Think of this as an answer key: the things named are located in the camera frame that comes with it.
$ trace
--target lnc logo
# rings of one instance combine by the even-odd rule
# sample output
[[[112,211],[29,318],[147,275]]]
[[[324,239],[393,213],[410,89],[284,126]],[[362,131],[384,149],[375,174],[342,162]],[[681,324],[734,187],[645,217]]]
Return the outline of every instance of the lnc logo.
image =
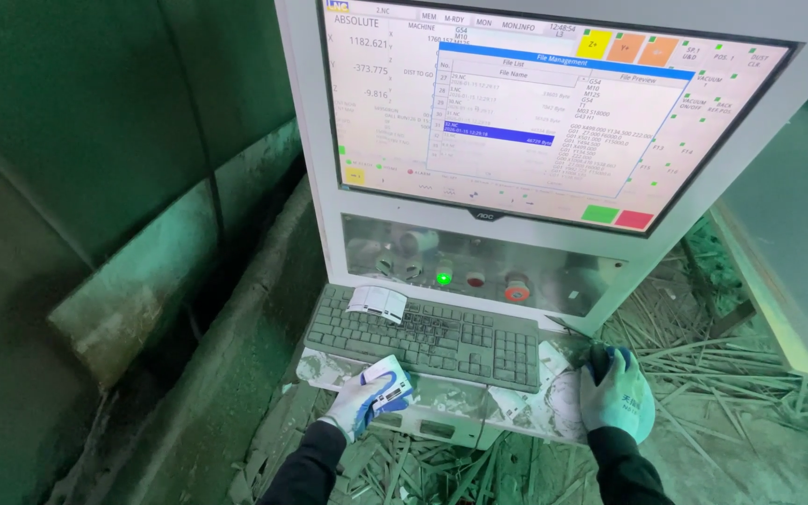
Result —
[[[347,2],[340,2],[339,0],[326,0],[326,10],[346,13]]]

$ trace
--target white glove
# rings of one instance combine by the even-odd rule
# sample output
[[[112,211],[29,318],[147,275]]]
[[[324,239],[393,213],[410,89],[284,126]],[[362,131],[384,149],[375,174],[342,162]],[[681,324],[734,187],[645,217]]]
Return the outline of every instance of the white glove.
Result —
[[[641,402],[647,381],[629,350],[610,346],[607,353],[612,361],[600,385],[594,384],[591,364],[582,367],[579,385],[582,422],[588,431],[612,426],[634,437],[641,419]]]
[[[392,375],[382,375],[373,382],[361,384],[361,374],[351,377],[342,386],[326,415],[318,420],[336,426],[345,434],[348,443],[353,443],[375,417],[373,402],[391,385],[393,378]],[[399,397],[384,405],[382,411],[398,411],[407,406],[407,401]]]

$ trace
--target green metal wall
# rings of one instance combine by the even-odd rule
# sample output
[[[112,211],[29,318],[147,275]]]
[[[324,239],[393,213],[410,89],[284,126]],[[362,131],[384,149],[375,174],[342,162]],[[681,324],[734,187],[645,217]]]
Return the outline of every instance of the green metal wall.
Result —
[[[273,2],[0,2],[0,503],[82,450],[93,381],[54,304],[207,175],[294,116]]]

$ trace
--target keyboard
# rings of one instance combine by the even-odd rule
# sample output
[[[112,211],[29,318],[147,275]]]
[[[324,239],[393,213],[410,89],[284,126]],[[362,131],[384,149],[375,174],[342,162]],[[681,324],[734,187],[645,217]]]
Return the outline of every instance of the keyboard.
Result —
[[[409,372],[538,393],[538,324],[410,298],[400,325],[345,312],[353,288],[327,284],[304,347],[375,363],[389,354]]]

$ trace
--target black sleeve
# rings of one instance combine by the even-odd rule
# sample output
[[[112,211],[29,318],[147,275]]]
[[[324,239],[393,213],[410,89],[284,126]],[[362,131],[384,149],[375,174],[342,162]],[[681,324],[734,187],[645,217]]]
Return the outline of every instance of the black sleeve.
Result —
[[[663,493],[657,469],[625,430],[604,427],[588,433],[599,467],[597,483],[604,505],[674,505]]]
[[[321,420],[313,422],[298,449],[276,471],[258,505],[326,505],[346,446],[338,428]]]

